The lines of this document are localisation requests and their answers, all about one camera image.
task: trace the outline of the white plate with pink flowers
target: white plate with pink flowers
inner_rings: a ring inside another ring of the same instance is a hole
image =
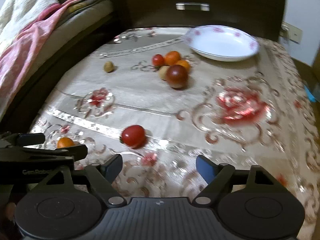
[[[254,37],[221,25],[193,28],[184,35],[184,41],[201,56],[219,61],[240,61],[259,51],[259,43]]]

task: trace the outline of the ribbed gray plate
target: ribbed gray plate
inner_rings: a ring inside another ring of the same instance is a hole
[[[132,198],[129,205],[108,210],[92,231],[75,240],[241,240],[241,238],[223,228],[210,209],[196,208],[187,198]]]

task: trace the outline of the silver handle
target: silver handle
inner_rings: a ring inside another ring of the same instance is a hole
[[[198,11],[210,11],[210,5],[207,3],[176,3],[177,10],[198,10]]]

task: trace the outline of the electrical outlet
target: electrical outlet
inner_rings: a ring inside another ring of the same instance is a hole
[[[284,30],[288,30],[288,34],[289,34],[289,39],[291,41],[294,41],[296,43],[300,43],[301,40],[302,40],[302,30],[300,30],[299,28],[289,24],[289,23],[286,23],[286,22],[283,22],[282,23],[282,29]],[[284,37],[284,32],[283,30],[281,30],[280,32],[280,36]]]

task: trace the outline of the tablecloth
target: tablecloth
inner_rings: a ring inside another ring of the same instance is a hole
[[[199,154],[237,169],[261,165],[304,205],[298,238],[310,239],[319,208],[319,137],[291,58],[278,43],[257,38],[256,56],[214,61],[183,42],[188,30],[128,30],[76,64],[56,85],[30,129],[46,135],[46,142],[35,147],[54,149],[63,136],[86,144],[89,154],[76,162],[76,169],[121,153],[124,166],[113,186],[128,198],[193,199],[206,186],[195,168]],[[170,88],[151,63],[154,54],[171,50],[192,66],[184,90]],[[116,70],[104,72],[106,61]],[[93,93],[103,96],[101,104],[90,103]],[[242,104],[230,114],[228,104],[235,93],[241,94]],[[247,103],[255,110],[243,118]],[[228,117],[236,121],[230,123]],[[143,126],[148,135],[147,144],[137,150],[119,141],[122,130],[133,124]]]

